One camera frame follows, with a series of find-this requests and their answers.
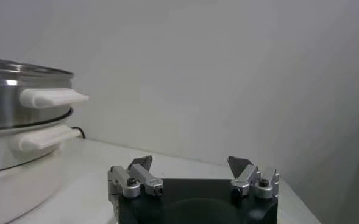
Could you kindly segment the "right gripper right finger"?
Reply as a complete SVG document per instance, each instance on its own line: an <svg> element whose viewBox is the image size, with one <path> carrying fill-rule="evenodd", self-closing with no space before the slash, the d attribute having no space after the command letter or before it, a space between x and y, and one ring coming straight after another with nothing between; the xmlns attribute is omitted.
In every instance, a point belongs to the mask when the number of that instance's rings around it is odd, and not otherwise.
<svg viewBox="0 0 359 224"><path fill-rule="evenodd" d="M227 159L234 179L230 181L231 195L235 199L254 194L259 199L272 199L279 195L279 173L273 167L264 171L248 159L229 156Z"/></svg>

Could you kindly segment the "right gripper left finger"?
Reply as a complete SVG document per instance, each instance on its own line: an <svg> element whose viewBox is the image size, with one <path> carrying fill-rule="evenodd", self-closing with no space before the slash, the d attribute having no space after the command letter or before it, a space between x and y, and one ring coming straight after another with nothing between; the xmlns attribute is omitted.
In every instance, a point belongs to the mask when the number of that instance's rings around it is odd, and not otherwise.
<svg viewBox="0 0 359 224"><path fill-rule="evenodd" d="M151 155L135 158L125 169L123 166L112 166L107 172L108 200L114 203L120 196L134 199L144 192L153 197L161 197L164 184L161 178L153 176L150 168Z"/></svg>

